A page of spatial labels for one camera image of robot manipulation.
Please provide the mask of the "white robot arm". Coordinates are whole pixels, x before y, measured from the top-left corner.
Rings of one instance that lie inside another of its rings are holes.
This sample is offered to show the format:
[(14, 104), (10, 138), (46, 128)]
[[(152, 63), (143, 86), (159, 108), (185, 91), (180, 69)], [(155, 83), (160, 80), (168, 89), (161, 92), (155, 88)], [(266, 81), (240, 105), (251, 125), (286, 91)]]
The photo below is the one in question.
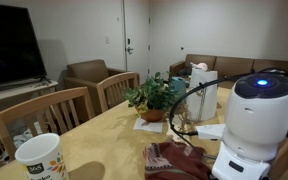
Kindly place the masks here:
[(222, 124), (196, 128), (201, 139), (218, 139), (211, 173), (217, 180), (262, 180), (288, 138), (288, 77), (256, 73), (236, 81)]

